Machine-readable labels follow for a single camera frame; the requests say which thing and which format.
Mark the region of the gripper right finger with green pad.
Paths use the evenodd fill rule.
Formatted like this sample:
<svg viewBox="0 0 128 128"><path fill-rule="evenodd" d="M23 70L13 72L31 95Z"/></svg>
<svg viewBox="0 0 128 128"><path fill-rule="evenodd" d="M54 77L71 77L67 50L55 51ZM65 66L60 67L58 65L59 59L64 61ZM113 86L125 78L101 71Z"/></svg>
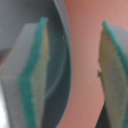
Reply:
<svg viewBox="0 0 128 128"><path fill-rule="evenodd" d="M128 32L103 22L99 65L110 128L128 128Z"/></svg>

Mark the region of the gripper left finger with green pad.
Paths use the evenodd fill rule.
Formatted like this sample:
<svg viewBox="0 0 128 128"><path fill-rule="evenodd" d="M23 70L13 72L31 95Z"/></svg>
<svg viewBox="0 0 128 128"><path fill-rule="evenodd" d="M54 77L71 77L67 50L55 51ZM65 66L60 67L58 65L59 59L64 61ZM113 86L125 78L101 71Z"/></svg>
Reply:
<svg viewBox="0 0 128 128"><path fill-rule="evenodd" d="M48 19L26 24L0 56L0 128L41 128L49 62Z"/></svg>

